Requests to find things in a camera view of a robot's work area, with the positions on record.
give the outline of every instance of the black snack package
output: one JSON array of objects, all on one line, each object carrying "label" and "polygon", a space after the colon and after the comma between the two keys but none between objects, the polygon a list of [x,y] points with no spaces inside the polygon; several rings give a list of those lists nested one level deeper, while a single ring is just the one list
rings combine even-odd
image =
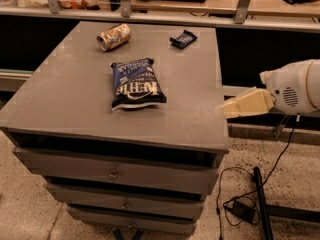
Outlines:
[{"label": "black snack package", "polygon": [[197,37],[190,31],[184,30],[178,38],[170,37],[170,42],[173,46],[179,49],[186,48],[189,44],[196,41]]},{"label": "black snack package", "polygon": [[114,86],[112,111],[167,102],[153,72],[153,62],[153,59],[145,58],[111,65]]}]

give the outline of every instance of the desk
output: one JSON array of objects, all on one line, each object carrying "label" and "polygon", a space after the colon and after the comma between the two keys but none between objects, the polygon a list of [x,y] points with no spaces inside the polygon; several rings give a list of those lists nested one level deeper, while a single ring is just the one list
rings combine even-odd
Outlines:
[{"label": "desk", "polygon": [[[238,0],[206,0],[204,3],[131,0],[133,10],[235,14]],[[282,0],[251,0],[249,15],[320,17],[320,1],[289,5]]]},{"label": "desk", "polygon": [[[215,29],[172,47],[183,27],[129,24],[104,53],[110,23],[80,22],[0,112],[15,155],[76,219],[192,234],[228,152]],[[155,59],[167,104],[111,111],[112,62]]]}]

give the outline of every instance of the drawer handle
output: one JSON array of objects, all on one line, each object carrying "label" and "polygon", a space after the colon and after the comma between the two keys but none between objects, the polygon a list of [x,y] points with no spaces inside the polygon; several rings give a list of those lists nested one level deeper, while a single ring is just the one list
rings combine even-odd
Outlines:
[{"label": "drawer handle", "polygon": [[117,171],[116,171],[116,169],[112,170],[112,173],[109,174],[109,178],[112,179],[112,180],[116,180],[117,179]]},{"label": "drawer handle", "polygon": [[123,210],[127,210],[128,209],[127,202],[124,201],[120,208],[123,209]]}]

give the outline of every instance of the speckled floor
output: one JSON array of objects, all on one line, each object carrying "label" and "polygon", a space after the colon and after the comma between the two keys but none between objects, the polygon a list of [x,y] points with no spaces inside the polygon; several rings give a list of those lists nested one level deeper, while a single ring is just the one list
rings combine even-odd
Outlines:
[{"label": "speckled floor", "polygon": [[[286,146],[284,142],[275,142],[270,138],[270,129],[265,131],[243,130],[234,127],[230,138],[230,153],[225,156],[221,170],[233,166],[252,171],[261,168],[262,177],[271,170],[278,155]],[[259,135],[269,132],[270,136]],[[304,138],[313,144],[303,143]],[[257,139],[240,138],[256,137]],[[269,204],[320,211],[320,141],[316,132],[297,132],[292,144],[280,160],[277,169],[265,185],[265,194]],[[111,240],[116,228],[89,225],[74,220],[61,204],[45,190],[45,181],[40,176],[32,175],[12,153],[12,143],[0,133],[0,239],[2,240]],[[222,178],[221,203],[235,195],[254,188],[248,174],[229,170]],[[219,220],[216,214],[218,184],[205,202],[205,209],[197,223],[193,236],[174,235],[158,232],[145,232],[143,240],[214,240],[219,239]],[[228,216],[232,223],[238,219]],[[274,239],[319,239],[320,224],[306,223],[287,219],[272,218]],[[261,222],[251,225],[246,222],[231,226],[222,214],[224,239],[264,239]],[[125,239],[131,239],[134,230],[120,228]]]}]

